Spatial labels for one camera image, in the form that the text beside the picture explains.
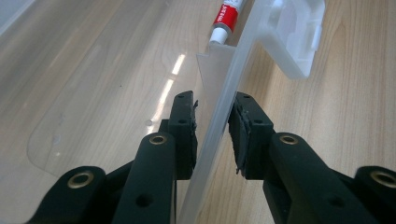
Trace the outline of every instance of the wooden surface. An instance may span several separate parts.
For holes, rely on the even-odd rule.
[[[27,220],[74,166],[109,172],[132,160],[181,91],[195,92],[198,124],[207,123],[195,54],[206,51],[219,5],[37,0],[0,36],[0,220]],[[288,80],[260,47],[253,55],[240,90],[277,132],[299,134],[347,175],[363,165],[396,170],[394,1],[327,1],[309,79]],[[205,125],[198,131],[202,140]],[[262,182],[235,175],[229,137],[222,146],[197,222],[272,223]]]

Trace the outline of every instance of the wooden table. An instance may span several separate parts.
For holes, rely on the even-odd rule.
[[[37,0],[0,36],[0,220],[26,221],[68,169],[109,172],[132,160],[181,91],[203,102],[202,141],[207,115],[195,54],[206,51],[220,3]],[[299,134],[347,175],[363,165],[396,170],[394,1],[326,1],[309,79],[287,79],[260,47],[253,55],[240,90],[277,132]],[[221,146],[197,222],[272,223],[262,181],[235,175],[228,136]]]

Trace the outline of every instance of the red label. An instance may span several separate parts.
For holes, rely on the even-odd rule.
[[[213,23],[224,23],[226,26],[230,27],[231,31],[233,31],[237,18],[238,11],[236,11],[236,8],[223,4],[221,5],[219,14]]]

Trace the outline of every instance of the tube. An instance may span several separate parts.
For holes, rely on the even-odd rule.
[[[224,0],[218,16],[213,22],[213,32],[209,42],[224,44],[225,40],[233,32],[238,13],[242,10],[245,0]]]

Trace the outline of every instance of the white plastic container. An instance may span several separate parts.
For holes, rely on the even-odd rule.
[[[207,102],[212,106],[213,115],[179,223],[194,223],[198,217],[253,44],[260,42],[289,78],[307,78],[318,49],[324,9],[323,0],[256,0],[236,48],[211,44],[207,55],[197,55],[205,91],[210,93]],[[221,91],[213,86],[221,86]]]

